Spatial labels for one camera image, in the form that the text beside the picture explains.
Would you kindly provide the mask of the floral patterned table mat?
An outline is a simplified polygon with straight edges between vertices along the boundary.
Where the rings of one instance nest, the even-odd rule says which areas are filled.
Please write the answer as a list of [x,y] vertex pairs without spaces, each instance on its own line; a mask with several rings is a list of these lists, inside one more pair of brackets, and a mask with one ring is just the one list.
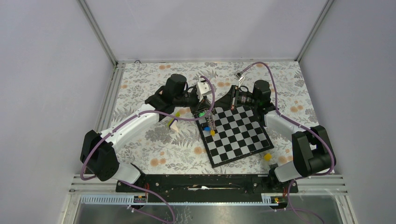
[[[256,80],[269,82],[271,98],[278,100],[281,114],[307,127],[318,120],[298,62],[280,61],[254,65],[252,62],[120,63],[115,70],[115,96],[112,116],[106,126],[114,126],[137,110],[144,100],[165,84],[174,73],[184,75],[188,84],[200,76],[210,79],[216,98],[237,84],[236,72],[243,71],[244,85],[253,88]],[[271,165],[292,161],[292,144],[281,134],[267,128],[274,148],[213,168],[198,127],[194,122],[178,123],[179,132],[168,128],[169,118],[137,134],[118,152],[120,161],[136,165],[147,174],[264,174]]]

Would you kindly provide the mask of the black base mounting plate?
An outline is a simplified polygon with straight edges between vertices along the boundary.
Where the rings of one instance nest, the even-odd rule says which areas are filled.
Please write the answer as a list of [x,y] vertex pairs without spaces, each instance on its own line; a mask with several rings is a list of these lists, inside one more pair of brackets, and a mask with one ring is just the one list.
[[297,193],[296,183],[289,186],[289,182],[275,183],[267,175],[258,174],[221,174],[221,175],[165,175],[165,174],[143,174],[130,187],[120,181],[117,182],[115,191],[117,193],[142,193],[145,196],[145,189],[166,197],[186,197],[194,198],[203,196],[208,198],[235,197],[237,195],[258,195],[266,196],[274,194],[275,197],[282,198],[290,193]]

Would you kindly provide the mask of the black white chessboard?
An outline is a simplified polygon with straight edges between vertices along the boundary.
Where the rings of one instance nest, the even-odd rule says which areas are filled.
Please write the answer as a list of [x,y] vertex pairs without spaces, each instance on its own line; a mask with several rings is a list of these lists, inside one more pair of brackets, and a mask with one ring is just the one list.
[[234,110],[214,108],[215,135],[205,131],[206,119],[197,120],[209,161],[213,168],[274,148],[262,125],[247,106]]

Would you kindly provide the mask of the small yellow cube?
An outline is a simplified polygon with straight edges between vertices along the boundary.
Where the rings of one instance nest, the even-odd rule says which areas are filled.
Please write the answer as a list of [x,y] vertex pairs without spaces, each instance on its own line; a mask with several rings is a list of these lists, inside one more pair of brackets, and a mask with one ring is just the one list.
[[263,158],[264,158],[265,161],[270,161],[272,159],[272,155],[270,153],[267,153],[267,154],[264,155]]

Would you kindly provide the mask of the green purple white toy bricks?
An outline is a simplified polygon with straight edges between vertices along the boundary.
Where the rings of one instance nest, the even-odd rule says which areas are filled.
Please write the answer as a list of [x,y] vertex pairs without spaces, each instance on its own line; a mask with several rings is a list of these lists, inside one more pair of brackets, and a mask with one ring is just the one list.
[[179,129],[177,127],[178,124],[178,117],[180,117],[180,112],[176,112],[175,114],[176,119],[173,118],[169,123],[168,123],[168,128],[176,133],[179,132]]

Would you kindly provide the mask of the metal keyring disc with rings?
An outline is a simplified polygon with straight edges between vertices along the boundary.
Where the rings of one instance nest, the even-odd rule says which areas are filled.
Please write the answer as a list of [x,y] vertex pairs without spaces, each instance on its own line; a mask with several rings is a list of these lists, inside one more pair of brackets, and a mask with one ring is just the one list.
[[207,127],[209,129],[209,131],[213,131],[216,129],[216,125],[215,125],[215,121],[214,121],[214,115],[215,112],[213,112],[214,109],[212,109],[209,113],[209,115],[205,118],[206,119],[206,123],[207,123]]

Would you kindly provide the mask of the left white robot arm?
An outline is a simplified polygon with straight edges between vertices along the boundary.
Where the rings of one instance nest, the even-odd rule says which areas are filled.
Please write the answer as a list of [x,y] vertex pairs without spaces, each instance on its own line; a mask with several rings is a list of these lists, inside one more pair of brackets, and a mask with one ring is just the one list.
[[134,192],[141,191],[145,185],[143,172],[133,164],[120,162],[117,158],[118,150],[165,117],[181,120],[181,117],[173,115],[175,108],[197,107],[207,102],[208,95],[214,96],[215,93],[207,77],[201,76],[200,81],[189,87],[185,76],[172,74],[165,85],[120,123],[100,132],[90,130],[85,134],[80,156],[83,164],[81,180],[98,178],[104,182],[115,179],[126,182]]

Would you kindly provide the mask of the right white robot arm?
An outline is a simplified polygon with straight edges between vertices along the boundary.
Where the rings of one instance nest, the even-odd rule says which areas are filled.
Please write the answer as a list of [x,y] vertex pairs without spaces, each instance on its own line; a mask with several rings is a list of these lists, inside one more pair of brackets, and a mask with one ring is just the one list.
[[253,111],[254,121],[277,131],[292,143],[293,160],[269,172],[270,190],[280,192],[290,180],[322,175],[334,169],[336,159],[326,129],[321,125],[307,128],[282,115],[271,102],[267,81],[256,81],[252,91],[242,91],[232,85],[214,106],[225,110],[247,106]]

